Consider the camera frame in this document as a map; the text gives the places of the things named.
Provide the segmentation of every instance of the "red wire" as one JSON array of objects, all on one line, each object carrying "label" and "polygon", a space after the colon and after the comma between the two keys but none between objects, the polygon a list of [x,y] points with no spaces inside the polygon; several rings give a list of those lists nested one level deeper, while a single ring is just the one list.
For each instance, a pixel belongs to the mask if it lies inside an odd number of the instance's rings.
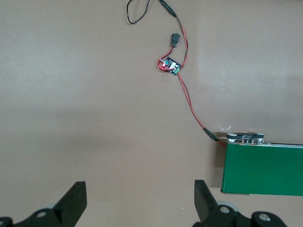
[{"label": "red wire", "polygon": [[[195,119],[196,119],[196,121],[199,123],[199,125],[200,125],[203,129],[205,129],[205,126],[201,123],[201,121],[199,120],[199,118],[197,117],[197,115],[196,115],[196,113],[195,113],[195,111],[194,111],[194,109],[193,109],[193,106],[192,106],[192,104],[191,104],[191,100],[190,100],[190,96],[189,96],[188,89],[187,89],[187,87],[186,87],[184,81],[182,80],[181,75],[180,75],[179,73],[177,73],[177,76],[178,76],[178,78],[179,78],[180,84],[181,84],[181,86],[182,86],[182,89],[183,89],[184,95],[185,95],[185,97],[186,97],[186,100],[187,100],[187,102],[188,102],[188,105],[189,105],[189,108],[190,108],[190,110],[191,110],[191,113],[193,114],[193,116],[195,117]],[[218,140],[217,142],[218,142],[220,145],[226,147],[226,145],[225,145],[224,143],[222,143],[221,141]]]},{"label": "red wire", "polygon": [[[178,23],[179,23],[179,25],[180,25],[181,30],[182,30],[183,37],[184,37],[184,42],[185,42],[185,55],[184,55],[183,63],[182,63],[182,65],[181,65],[181,67],[180,67],[180,68],[183,68],[183,66],[185,65],[185,63],[186,63],[186,61],[187,61],[188,42],[187,42],[185,30],[184,30],[183,26],[181,25],[181,22],[180,22],[179,18],[176,17],[176,19],[177,19],[177,21],[178,21]],[[163,72],[169,72],[170,70],[169,70],[169,69],[166,69],[166,68],[162,67],[162,65],[160,65],[161,60],[162,60],[163,58],[167,57],[168,55],[170,55],[171,52],[172,52],[172,49],[173,49],[173,46],[171,46],[170,50],[169,50],[165,55],[163,55],[162,57],[160,57],[159,60],[158,60],[158,67],[159,67],[159,69],[160,69],[161,71],[163,71]],[[186,87],[184,81],[182,80],[181,75],[180,75],[179,73],[177,73],[177,76],[178,76],[178,78],[179,78],[180,84],[181,84],[181,86],[182,86],[182,90],[183,90],[184,95],[185,95],[185,97],[186,97],[186,100],[187,100],[187,102],[188,102],[188,105],[189,105],[189,108],[190,108],[190,110],[191,110],[191,113],[193,114],[193,116],[195,117],[195,119],[196,119],[196,121],[199,123],[199,125],[203,128],[203,130],[205,130],[205,129],[206,129],[205,126],[201,123],[201,121],[199,120],[198,116],[196,115],[196,113],[195,113],[195,111],[194,111],[194,109],[193,109],[193,106],[192,106],[191,100],[190,100],[190,96],[189,96],[189,91],[188,91],[188,89],[187,89],[187,87]],[[217,142],[218,142],[220,145],[226,147],[226,145],[225,145],[224,143],[220,142],[219,140],[218,140]]]},{"label": "red wire", "polygon": [[171,54],[173,48],[174,48],[174,47],[171,46],[171,47],[170,47],[170,50],[169,50],[165,55],[163,55],[162,57],[160,57],[159,60],[158,60],[158,68],[159,68],[161,71],[163,71],[163,72],[168,72],[169,69],[166,69],[166,68],[162,67],[162,66],[160,65],[160,62],[161,62],[161,60],[162,60],[163,58],[165,58],[165,57],[167,57],[167,56],[169,56],[169,55]]}]

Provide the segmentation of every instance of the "screw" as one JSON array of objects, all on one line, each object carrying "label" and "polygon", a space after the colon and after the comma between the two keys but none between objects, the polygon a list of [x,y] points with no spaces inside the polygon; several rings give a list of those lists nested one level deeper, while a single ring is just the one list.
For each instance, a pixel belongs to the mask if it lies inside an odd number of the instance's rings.
[{"label": "screw", "polygon": [[220,211],[224,214],[228,214],[230,210],[227,207],[220,207]]},{"label": "screw", "polygon": [[259,214],[259,218],[263,221],[270,221],[270,217],[267,214]]},{"label": "screw", "polygon": [[45,215],[46,215],[46,212],[42,211],[42,212],[38,213],[36,217],[37,217],[37,218],[42,218],[42,217],[44,217]]}]

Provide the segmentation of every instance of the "green battery pack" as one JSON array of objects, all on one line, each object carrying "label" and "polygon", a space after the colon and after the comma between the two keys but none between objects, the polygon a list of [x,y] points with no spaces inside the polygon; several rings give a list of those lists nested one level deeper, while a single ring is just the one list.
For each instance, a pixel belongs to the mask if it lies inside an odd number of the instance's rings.
[{"label": "green battery pack", "polygon": [[303,145],[266,143],[262,133],[228,133],[221,191],[303,196]]}]

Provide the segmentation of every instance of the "cable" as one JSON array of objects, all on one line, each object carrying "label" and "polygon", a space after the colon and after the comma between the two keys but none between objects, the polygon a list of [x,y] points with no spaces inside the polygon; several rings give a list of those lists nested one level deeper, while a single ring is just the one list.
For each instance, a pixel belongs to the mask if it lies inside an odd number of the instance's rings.
[{"label": "cable", "polygon": [[145,8],[145,12],[144,12],[143,15],[142,15],[139,19],[137,19],[135,22],[131,22],[131,21],[130,21],[130,19],[129,19],[129,14],[128,14],[128,6],[129,6],[129,3],[131,3],[131,1],[132,1],[132,0],[129,0],[129,2],[128,2],[127,6],[126,6],[126,14],[127,14],[128,22],[129,22],[131,25],[134,25],[135,23],[139,22],[139,21],[145,16],[145,14],[146,14],[146,12],[147,12],[147,9],[148,9],[148,5],[150,4],[150,1],[151,1],[151,0],[148,0],[148,1],[147,1],[146,8]]},{"label": "cable", "polygon": [[181,28],[181,31],[183,33],[183,37],[184,37],[184,43],[185,43],[185,54],[184,54],[184,60],[183,60],[183,63],[181,65],[181,68],[183,68],[183,66],[185,65],[186,63],[186,60],[187,60],[187,52],[188,52],[188,41],[187,41],[187,38],[186,38],[186,34],[185,34],[185,30],[179,20],[178,17],[176,17],[176,20],[178,21],[179,25],[180,25],[180,28]]},{"label": "cable", "polygon": [[179,78],[180,84],[181,84],[181,86],[182,86],[182,89],[183,89],[184,95],[185,95],[185,97],[186,97],[186,100],[187,100],[187,102],[188,102],[188,105],[189,105],[189,108],[190,108],[190,110],[191,110],[191,113],[193,114],[193,116],[194,116],[194,118],[196,119],[196,121],[199,123],[199,125],[202,127],[202,129],[204,130],[204,132],[205,132],[211,139],[213,139],[214,141],[216,141],[216,142],[219,143],[220,145],[226,147],[225,144],[223,144],[221,141],[219,141],[219,140],[215,137],[215,135],[213,135],[213,134],[212,134],[212,133],[211,133],[211,132],[202,124],[202,123],[201,123],[201,121],[199,120],[199,118],[197,117],[197,115],[196,115],[196,113],[195,113],[195,111],[194,111],[194,109],[193,109],[193,106],[192,106],[192,104],[191,104],[191,100],[190,100],[190,96],[189,96],[188,89],[187,89],[187,87],[186,87],[186,85],[185,85],[185,83],[184,83],[184,81],[183,81],[181,75],[180,75],[179,73],[177,73],[177,76],[178,76],[178,78]]},{"label": "cable", "polygon": [[[148,9],[148,6],[149,6],[149,3],[150,3],[150,0],[147,1],[146,8],[145,8],[145,12],[143,13],[143,15],[142,15],[139,19],[137,19],[136,21],[134,21],[134,22],[131,22],[131,21],[130,21],[130,19],[129,19],[129,14],[128,14],[128,8],[129,8],[129,4],[131,3],[131,1],[132,1],[132,0],[129,0],[129,2],[128,2],[127,6],[126,6],[126,12],[127,12],[127,19],[128,19],[128,22],[129,22],[130,24],[133,25],[133,24],[139,22],[139,21],[145,16],[145,14],[146,14],[146,12],[147,12],[147,9]],[[176,13],[172,10],[172,8],[171,8],[164,0],[159,0],[159,2],[164,6],[164,8],[165,8],[173,17],[176,18],[176,20],[177,20],[177,22],[178,22],[178,24],[179,24],[179,26],[180,26],[180,29],[181,29],[181,31],[182,31],[183,37],[184,37],[185,54],[184,54],[183,63],[182,63],[182,65],[180,66],[180,69],[181,69],[181,68],[184,67],[184,65],[185,65],[185,63],[186,63],[186,61],[187,61],[188,41],[187,41],[187,38],[186,38],[186,33],[185,33],[184,27],[182,26],[182,24],[181,24],[179,18],[177,17]],[[163,55],[162,57],[160,57],[160,58],[158,59],[158,68],[159,68],[159,70],[161,70],[162,72],[171,72],[172,70],[175,69],[175,68],[171,68],[171,69],[170,69],[170,68],[165,68],[165,67],[161,64],[161,62],[164,63],[164,62],[165,62],[164,58],[167,57],[167,56],[169,56],[169,55],[171,54],[173,48],[176,46],[176,44],[177,44],[177,42],[178,42],[178,37],[177,37],[176,40],[177,40],[177,41],[176,41],[174,44],[173,44],[173,43],[171,44],[170,50],[169,50],[165,55]],[[191,104],[191,99],[190,99],[190,95],[189,95],[188,88],[186,87],[186,85],[185,85],[185,83],[184,83],[184,81],[183,81],[181,75],[180,75],[179,73],[177,73],[177,72],[176,72],[176,74],[177,74],[177,76],[178,76],[178,78],[179,78],[179,81],[180,81],[182,90],[183,90],[183,92],[184,92],[184,95],[185,95],[185,97],[186,97],[186,100],[187,100],[187,102],[188,102],[189,108],[190,108],[190,110],[191,110],[191,112],[192,112],[194,118],[196,119],[196,121],[199,123],[199,125],[202,127],[202,129],[204,130],[204,132],[205,132],[211,139],[215,140],[215,141],[216,141],[217,143],[219,143],[220,145],[226,147],[225,144],[223,144],[222,142],[220,142],[220,141],[215,137],[215,135],[213,135],[213,134],[212,134],[212,133],[211,133],[211,132],[202,124],[202,123],[201,123],[201,121],[199,120],[198,116],[196,115],[196,113],[195,113],[195,111],[194,111],[194,109],[193,109],[193,106],[192,106],[192,104]]]}]

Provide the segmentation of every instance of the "black connector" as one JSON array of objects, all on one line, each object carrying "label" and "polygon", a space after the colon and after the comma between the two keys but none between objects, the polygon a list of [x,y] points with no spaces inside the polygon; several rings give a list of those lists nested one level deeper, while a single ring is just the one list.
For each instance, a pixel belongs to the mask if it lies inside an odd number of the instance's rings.
[{"label": "black connector", "polygon": [[170,45],[173,47],[176,47],[177,43],[179,42],[179,38],[180,38],[180,35],[178,33],[172,34]]},{"label": "black connector", "polygon": [[172,10],[171,7],[169,7],[169,5],[165,1],[163,1],[163,0],[159,0],[159,1],[173,17],[177,17],[176,13]]},{"label": "black connector", "polygon": [[219,141],[207,128],[204,128],[204,131],[211,139],[213,139],[216,142]]}]

